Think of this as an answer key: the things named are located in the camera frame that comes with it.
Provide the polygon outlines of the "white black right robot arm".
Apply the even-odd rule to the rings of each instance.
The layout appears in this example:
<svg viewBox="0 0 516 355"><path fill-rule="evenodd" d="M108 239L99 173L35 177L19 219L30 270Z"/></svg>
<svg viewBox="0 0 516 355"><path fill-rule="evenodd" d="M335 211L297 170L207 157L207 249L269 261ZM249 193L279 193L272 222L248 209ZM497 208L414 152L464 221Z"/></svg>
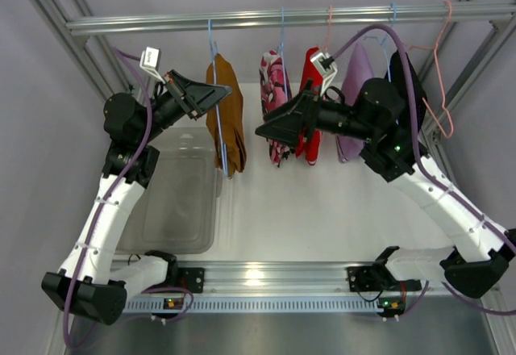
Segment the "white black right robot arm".
<svg viewBox="0 0 516 355"><path fill-rule="evenodd" d="M396 282L442 282L453 294L484 296L515 256L514 231L495 225L462 194L397 119L406 107L397 88L381 78L361 87L353 106L304 89L264 117L255 133L295 148L314 131L365 142L360 156L386 182L412 199L447 235L444 248L386 248L369 274L385 289Z"/></svg>

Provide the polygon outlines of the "brown trousers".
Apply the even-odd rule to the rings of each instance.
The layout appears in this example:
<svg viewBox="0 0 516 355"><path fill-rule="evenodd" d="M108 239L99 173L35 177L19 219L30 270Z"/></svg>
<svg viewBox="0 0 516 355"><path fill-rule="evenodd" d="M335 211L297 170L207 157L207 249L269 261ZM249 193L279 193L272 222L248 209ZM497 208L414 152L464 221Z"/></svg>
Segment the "brown trousers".
<svg viewBox="0 0 516 355"><path fill-rule="evenodd" d="M243 94L231 64L219 53L206 70L206 82L231 88L230 94L218 105L222 138L227 150L227 173L232 178L242 173L247 161L243 130Z"/></svg>

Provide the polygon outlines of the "blue hanger with brown trousers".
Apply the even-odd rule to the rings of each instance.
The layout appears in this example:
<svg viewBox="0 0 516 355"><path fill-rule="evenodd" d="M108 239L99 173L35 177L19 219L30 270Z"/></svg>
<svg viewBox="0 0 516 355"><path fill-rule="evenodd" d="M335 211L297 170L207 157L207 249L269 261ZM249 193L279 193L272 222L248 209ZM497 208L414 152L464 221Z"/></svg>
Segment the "blue hanger with brown trousers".
<svg viewBox="0 0 516 355"><path fill-rule="evenodd" d="M214 38L214 23L211 19L207 22L207 31L209 37L209 45L210 45L210 59L211 59L211 67L212 67L212 76L213 83L218 84L219 81L222 80L222 57L220 56L220 52L218 50L217 41ZM223 134L223 112L221 108L221 103L218 102L215 105L215 123L218 135L218 158L220 161L220 165L223 171L223 175L227 179L232 179L233 175L230 173L229 166L229 154L227 142L225 140L225 135Z"/></svg>

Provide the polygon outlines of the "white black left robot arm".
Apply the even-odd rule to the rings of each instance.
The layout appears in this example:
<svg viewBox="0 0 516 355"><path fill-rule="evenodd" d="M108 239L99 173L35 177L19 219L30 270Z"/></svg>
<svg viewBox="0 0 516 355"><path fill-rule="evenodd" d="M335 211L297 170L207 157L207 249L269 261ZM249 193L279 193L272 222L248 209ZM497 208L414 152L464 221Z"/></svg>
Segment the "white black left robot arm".
<svg viewBox="0 0 516 355"><path fill-rule="evenodd" d="M117 93L103 107L111 143L94 204L69 256L41 282L44 293L66 317L112 325L126 302L153 287L173 286L177 258L150 250L134 264L112 271L115 250L127 221L148 188L160 152L151 141L182 117L198 119L231 93L229 86L192 81L171 70L165 92L141 104Z"/></svg>

